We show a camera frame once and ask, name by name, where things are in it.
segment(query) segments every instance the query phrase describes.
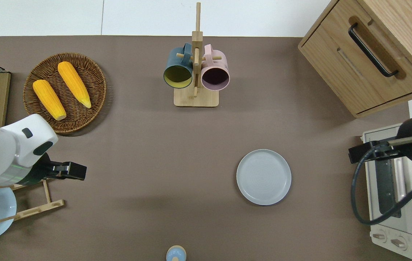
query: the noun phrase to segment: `cabinet drawer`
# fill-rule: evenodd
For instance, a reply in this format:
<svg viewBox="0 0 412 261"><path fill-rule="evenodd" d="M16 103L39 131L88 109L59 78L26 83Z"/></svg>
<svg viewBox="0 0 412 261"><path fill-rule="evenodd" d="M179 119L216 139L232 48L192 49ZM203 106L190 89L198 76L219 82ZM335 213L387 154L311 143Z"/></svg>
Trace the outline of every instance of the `cabinet drawer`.
<svg viewBox="0 0 412 261"><path fill-rule="evenodd" d="M377 66L349 35L353 25ZM300 50L356 117L412 99L412 64L356 0L335 3Z"/></svg>

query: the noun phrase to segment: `corn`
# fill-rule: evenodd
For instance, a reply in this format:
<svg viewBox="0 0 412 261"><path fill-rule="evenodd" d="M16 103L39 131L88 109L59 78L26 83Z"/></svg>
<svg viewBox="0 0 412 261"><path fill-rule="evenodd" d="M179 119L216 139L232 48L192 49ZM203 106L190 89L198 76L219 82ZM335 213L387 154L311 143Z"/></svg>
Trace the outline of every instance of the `corn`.
<svg viewBox="0 0 412 261"><path fill-rule="evenodd" d="M82 79L80 79L79 75L77 74L77 71L75 71L74 66L72 66L70 62L60 62L58 64L58 72L66 85L69 87L74 97L85 107L91 108L88 91L85 88Z"/></svg>
<svg viewBox="0 0 412 261"><path fill-rule="evenodd" d="M53 116L55 120L62 120L66 117L66 111L62 107L58 96L53 91L52 86L46 80L34 81L33 90L38 98L45 106L46 110Z"/></svg>

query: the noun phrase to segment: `wooden cabinet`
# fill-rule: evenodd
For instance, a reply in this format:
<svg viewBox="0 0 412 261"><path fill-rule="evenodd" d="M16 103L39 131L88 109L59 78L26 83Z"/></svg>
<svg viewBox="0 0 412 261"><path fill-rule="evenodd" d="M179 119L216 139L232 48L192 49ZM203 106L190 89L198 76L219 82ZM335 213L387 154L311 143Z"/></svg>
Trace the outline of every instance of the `wooden cabinet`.
<svg viewBox="0 0 412 261"><path fill-rule="evenodd" d="M355 117L412 99L412 0L332 0L298 47Z"/></svg>

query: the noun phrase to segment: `black cable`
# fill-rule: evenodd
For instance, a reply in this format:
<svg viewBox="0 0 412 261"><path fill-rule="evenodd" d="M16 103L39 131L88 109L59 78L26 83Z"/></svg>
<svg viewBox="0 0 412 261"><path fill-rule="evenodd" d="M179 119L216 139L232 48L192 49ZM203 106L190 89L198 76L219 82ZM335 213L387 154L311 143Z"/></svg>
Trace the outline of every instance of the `black cable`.
<svg viewBox="0 0 412 261"><path fill-rule="evenodd" d="M389 146L388 142L381 142L377 145L375 145L374 147L372 147L370 150L368 150L360 159L356 170L354 172L354 176L353 176L353 181L351 183L351 206L353 208L353 212L354 215L356 216L357 220L359 220L359 222L361 222L362 224L365 225L375 225L378 224L380 222L383 222L385 220L387 220L391 215L393 215L394 213L396 213L397 211L399 211L402 207L404 207L404 205L406 205L411 199L412 199L412 190L407 193L405 195L404 198L402 198L402 200L400 200L398 203L395 204L395 206L393 206L392 208L390 208L387 212L385 212L383 215L379 216L378 218L375 218L374 220L365 220L361 217L361 215L359 215L359 212L357 211L357 206L356 206L356 182L357 182L357 178L359 176L359 171L362 167L362 165L364 164L364 162L370 157L370 155L375 152L375 150L379 149L380 147L383 146Z"/></svg>

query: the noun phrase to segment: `black handle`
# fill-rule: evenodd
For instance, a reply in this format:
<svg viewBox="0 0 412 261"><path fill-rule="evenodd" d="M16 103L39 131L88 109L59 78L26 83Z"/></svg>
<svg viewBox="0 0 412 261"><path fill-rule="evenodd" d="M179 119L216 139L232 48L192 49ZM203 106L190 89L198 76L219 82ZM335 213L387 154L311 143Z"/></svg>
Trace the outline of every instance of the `black handle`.
<svg viewBox="0 0 412 261"><path fill-rule="evenodd" d="M350 35L351 39L359 46L361 51L369 58L369 60L374 64L374 66L379 70L379 72L385 77L391 77L398 73L398 70L393 72L388 72L387 69L378 61L378 59L374 56L374 54L367 48L367 46L359 39L359 37L354 32L354 28L356 28L357 23L354 23L348 30L348 34Z"/></svg>

